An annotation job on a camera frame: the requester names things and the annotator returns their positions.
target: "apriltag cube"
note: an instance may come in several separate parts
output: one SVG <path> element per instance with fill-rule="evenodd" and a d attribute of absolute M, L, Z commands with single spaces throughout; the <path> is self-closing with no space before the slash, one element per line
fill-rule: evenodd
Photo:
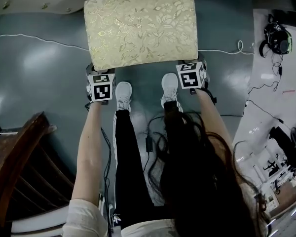
<path fill-rule="evenodd" d="M 205 80 L 203 63 L 194 62 L 176 65 L 182 89 L 201 88 Z"/>
<path fill-rule="evenodd" d="M 115 74 L 99 74 L 88 76 L 87 91 L 92 102 L 112 99 Z"/>

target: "shoe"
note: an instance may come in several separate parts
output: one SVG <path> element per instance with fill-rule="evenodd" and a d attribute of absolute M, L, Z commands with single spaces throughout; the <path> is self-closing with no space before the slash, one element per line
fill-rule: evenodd
<path fill-rule="evenodd" d="M 132 85 L 129 82 L 121 81 L 115 89 L 117 110 L 128 110 L 130 112 L 130 97 L 132 95 Z"/>
<path fill-rule="evenodd" d="M 177 75 L 175 73 L 165 74 L 162 78 L 161 86 L 163 88 L 163 96 L 161 98 L 162 108 L 164 108 L 164 103 L 175 101 L 177 102 L 177 107 L 179 108 L 179 111 L 183 112 L 181 104 L 178 102 L 177 99 L 177 90 L 179 86 Z"/>

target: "cushioned stool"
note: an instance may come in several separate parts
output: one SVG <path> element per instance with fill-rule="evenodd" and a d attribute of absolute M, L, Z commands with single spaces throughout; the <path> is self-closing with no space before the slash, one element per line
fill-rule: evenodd
<path fill-rule="evenodd" d="M 194 0 L 88 0 L 84 17 L 95 70 L 197 59 Z"/>

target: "wooden chair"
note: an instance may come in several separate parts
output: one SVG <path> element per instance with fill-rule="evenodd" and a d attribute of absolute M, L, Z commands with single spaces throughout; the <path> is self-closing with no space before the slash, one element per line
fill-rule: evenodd
<path fill-rule="evenodd" d="M 34 115 L 17 134 L 0 136 L 0 235 L 9 235 L 13 220 L 68 205 L 74 176 L 45 134 L 49 122 Z"/>

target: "person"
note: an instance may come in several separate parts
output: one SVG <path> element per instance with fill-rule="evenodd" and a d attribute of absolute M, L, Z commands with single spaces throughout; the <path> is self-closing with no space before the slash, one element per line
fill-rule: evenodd
<path fill-rule="evenodd" d="M 163 206 L 154 206 L 146 185 L 130 119 L 131 84 L 120 82 L 115 89 L 115 212 L 122 236 L 265 235 L 269 220 L 261 195 L 239 174 L 230 136 L 208 91 L 196 89 L 201 116 L 189 115 L 177 100 L 177 76 L 166 74 L 161 85 L 165 134 L 156 140 L 156 159 L 148 177 L 164 199 Z M 97 208 L 102 174 L 100 114 L 101 103 L 92 103 L 79 142 L 65 237 L 107 234 L 107 223 Z M 158 161 L 163 165 L 160 180 L 153 174 Z M 249 189 L 254 189 L 256 200 L 250 200 Z"/>

